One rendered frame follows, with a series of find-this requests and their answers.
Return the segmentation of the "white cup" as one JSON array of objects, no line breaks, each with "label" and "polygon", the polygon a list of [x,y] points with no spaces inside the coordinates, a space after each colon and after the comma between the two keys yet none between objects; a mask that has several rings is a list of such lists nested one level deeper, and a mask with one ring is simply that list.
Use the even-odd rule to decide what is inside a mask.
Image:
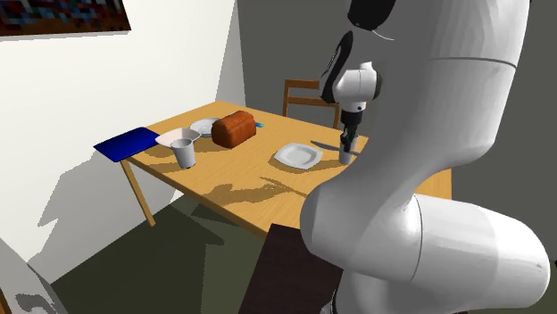
[{"label": "white cup", "polygon": [[359,135],[356,134],[350,143],[349,150],[346,150],[347,146],[344,144],[343,140],[340,140],[338,160],[341,164],[348,165],[353,161],[353,158],[357,155],[356,147],[358,140]]}]

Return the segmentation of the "wooden chair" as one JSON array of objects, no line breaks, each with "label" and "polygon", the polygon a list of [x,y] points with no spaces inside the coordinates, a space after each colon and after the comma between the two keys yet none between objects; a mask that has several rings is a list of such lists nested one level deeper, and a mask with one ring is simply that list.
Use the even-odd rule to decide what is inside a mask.
[{"label": "wooden chair", "polygon": [[284,117],[288,115],[288,105],[290,104],[332,108],[335,111],[333,128],[338,128],[340,122],[340,114],[341,114],[341,109],[338,103],[326,103],[324,100],[317,97],[291,96],[289,94],[291,88],[319,90],[320,82],[318,80],[287,78],[284,83],[284,94],[283,94],[283,105],[282,105],[282,115]]}]

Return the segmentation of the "square white plate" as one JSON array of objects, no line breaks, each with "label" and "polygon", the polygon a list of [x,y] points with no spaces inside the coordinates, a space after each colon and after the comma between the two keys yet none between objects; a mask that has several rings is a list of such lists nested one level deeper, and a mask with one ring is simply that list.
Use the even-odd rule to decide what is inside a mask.
[{"label": "square white plate", "polygon": [[285,145],[274,155],[276,161],[295,169],[310,169],[320,162],[321,157],[321,150],[298,143]]}]

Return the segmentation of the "brown bread loaf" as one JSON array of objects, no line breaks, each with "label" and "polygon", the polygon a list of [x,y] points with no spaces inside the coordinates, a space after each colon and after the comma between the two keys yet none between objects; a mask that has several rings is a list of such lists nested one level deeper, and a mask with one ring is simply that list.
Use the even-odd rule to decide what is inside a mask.
[{"label": "brown bread loaf", "polygon": [[225,148],[234,148],[256,135],[254,116],[245,111],[233,112],[212,124],[212,141]]}]

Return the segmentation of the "wooden table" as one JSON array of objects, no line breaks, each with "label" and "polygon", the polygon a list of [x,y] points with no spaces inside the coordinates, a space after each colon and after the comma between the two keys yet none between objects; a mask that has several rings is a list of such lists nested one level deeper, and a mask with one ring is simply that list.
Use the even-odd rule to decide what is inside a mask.
[{"label": "wooden table", "polygon": [[[250,232],[264,237],[270,226],[298,227],[307,194],[338,175],[340,130],[252,109],[262,123],[256,135],[233,149],[209,138],[195,142],[195,166],[182,169],[172,150],[161,145],[121,161],[148,224],[154,218],[132,171],[137,166]],[[321,161],[308,170],[275,160],[275,152],[290,143],[315,144]]]}]

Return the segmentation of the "round white plate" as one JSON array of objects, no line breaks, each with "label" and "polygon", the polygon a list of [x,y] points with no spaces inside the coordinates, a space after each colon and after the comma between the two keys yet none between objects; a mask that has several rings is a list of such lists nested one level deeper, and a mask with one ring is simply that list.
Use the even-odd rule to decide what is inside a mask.
[{"label": "round white plate", "polygon": [[219,118],[206,118],[206,119],[197,120],[193,122],[189,128],[198,132],[201,137],[211,137],[212,125],[217,120],[219,120]]}]

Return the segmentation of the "grey cup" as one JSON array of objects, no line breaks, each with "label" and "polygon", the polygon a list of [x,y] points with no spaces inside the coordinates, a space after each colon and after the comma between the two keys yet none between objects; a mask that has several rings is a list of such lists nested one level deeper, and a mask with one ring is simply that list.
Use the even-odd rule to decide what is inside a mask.
[{"label": "grey cup", "polygon": [[189,169],[195,166],[194,142],[191,139],[177,139],[170,144],[170,148],[182,169]]}]

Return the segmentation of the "dark robot stand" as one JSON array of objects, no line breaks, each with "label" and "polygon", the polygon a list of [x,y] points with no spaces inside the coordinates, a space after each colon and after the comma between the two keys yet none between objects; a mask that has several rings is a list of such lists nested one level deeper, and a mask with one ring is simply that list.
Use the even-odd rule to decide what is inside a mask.
[{"label": "dark robot stand", "polygon": [[273,224],[238,314],[320,314],[342,273],[307,250],[299,229]]}]

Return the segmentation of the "white bowl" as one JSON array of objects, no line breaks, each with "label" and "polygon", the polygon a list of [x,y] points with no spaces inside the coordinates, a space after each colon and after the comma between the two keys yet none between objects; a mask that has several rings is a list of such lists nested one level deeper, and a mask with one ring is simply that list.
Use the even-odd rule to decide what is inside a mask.
[{"label": "white bowl", "polygon": [[200,136],[201,134],[199,132],[191,128],[176,128],[159,135],[157,138],[155,138],[155,141],[158,145],[171,148],[171,144],[176,140],[190,139],[194,142]]}]

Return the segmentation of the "blue flat board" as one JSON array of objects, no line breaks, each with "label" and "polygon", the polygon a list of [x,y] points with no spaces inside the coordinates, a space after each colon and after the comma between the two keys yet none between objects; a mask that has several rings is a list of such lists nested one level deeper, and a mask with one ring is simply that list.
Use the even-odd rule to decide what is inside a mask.
[{"label": "blue flat board", "polygon": [[94,148],[110,161],[119,162],[157,145],[158,136],[148,128],[139,127],[104,140]]}]

